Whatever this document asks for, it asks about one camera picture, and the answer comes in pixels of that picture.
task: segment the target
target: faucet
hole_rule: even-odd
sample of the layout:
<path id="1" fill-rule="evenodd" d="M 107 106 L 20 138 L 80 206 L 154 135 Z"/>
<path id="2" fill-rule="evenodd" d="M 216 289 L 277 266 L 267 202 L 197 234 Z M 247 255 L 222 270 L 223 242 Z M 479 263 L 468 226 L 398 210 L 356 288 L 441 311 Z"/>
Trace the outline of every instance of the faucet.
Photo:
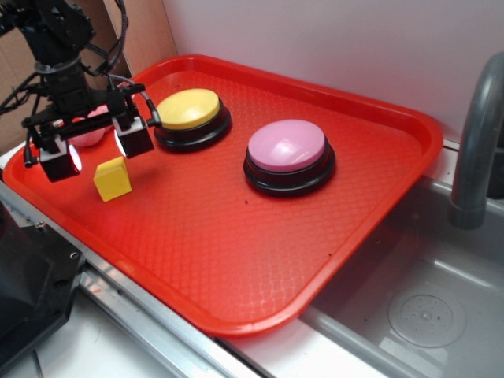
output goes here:
<path id="1" fill-rule="evenodd" d="M 448 217 L 472 230 L 484 222 L 487 196 L 504 197 L 504 52 L 481 73 L 465 120 Z"/>

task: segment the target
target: white wall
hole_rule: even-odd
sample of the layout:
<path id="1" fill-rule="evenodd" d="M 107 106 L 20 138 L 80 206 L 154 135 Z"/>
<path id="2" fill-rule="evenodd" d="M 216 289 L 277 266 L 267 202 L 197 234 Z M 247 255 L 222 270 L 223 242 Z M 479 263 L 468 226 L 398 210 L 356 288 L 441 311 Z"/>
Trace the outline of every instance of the white wall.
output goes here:
<path id="1" fill-rule="evenodd" d="M 179 54 L 206 54 L 420 110 L 458 141 L 504 50 L 504 0 L 163 0 Z"/>

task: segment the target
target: pink button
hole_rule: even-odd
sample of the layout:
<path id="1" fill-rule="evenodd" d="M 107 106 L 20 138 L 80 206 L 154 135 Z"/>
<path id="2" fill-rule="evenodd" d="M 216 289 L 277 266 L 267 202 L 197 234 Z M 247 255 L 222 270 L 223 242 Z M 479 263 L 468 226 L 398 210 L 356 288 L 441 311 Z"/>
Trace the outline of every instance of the pink button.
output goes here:
<path id="1" fill-rule="evenodd" d="M 325 135 L 306 120 L 279 120 L 257 130 L 249 141 L 252 162 L 270 172 L 306 168 L 324 153 Z"/>

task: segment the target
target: cardboard box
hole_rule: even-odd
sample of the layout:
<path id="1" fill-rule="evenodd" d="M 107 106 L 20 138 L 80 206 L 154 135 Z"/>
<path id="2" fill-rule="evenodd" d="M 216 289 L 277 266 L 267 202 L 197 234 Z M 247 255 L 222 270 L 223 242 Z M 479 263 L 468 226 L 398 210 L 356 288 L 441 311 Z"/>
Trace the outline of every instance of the cardboard box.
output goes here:
<path id="1" fill-rule="evenodd" d="M 69 2 L 75 2 L 81 6 L 84 13 L 91 18 L 91 23 L 97 33 L 91 42 L 104 50 L 109 50 L 117 37 L 104 3 L 107 0 L 73 0 Z M 108 4 L 108 7 L 112 12 L 115 4 L 113 6 Z M 129 60 L 133 61 L 132 66 L 135 67 L 136 72 L 162 58 L 176 54 L 161 0 L 136 0 L 126 2 L 126 7 L 130 23 L 126 39 L 128 50 L 126 54 L 131 55 L 132 58 Z M 161 47 L 157 42 L 159 35 L 163 38 Z M 151 52 L 155 50 L 155 53 L 149 54 L 146 49 L 150 49 Z M 81 56 L 83 62 L 91 67 L 96 67 L 102 62 L 98 55 L 88 50 L 83 50 Z M 34 67 L 35 59 L 32 52 L 18 30 L 12 30 L 0 38 L 0 102 L 34 71 Z M 114 73 L 126 77 L 131 75 L 126 58 L 119 61 Z M 87 78 L 93 88 L 106 87 L 107 80 L 104 77 L 87 76 Z M 0 155 L 25 140 L 26 131 L 20 123 L 32 111 L 34 100 L 35 97 L 32 96 L 28 103 L 17 110 L 0 116 Z M 39 109 L 43 109 L 45 105 L 46 102 L 41 102 Z"/>

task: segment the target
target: sink drain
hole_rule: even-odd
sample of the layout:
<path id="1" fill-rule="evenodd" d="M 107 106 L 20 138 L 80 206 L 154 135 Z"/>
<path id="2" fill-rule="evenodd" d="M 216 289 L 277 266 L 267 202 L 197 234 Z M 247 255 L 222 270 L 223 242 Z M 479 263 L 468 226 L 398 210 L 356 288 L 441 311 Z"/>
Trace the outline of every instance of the sink drain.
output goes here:
<path id="1" fill-rule="evenodd" d="M 407 342 L 419 347 L 444 347 L 465 328 L 461 304 L 431 285 L 399 292 L 388 308 L 392 328 Z"/>

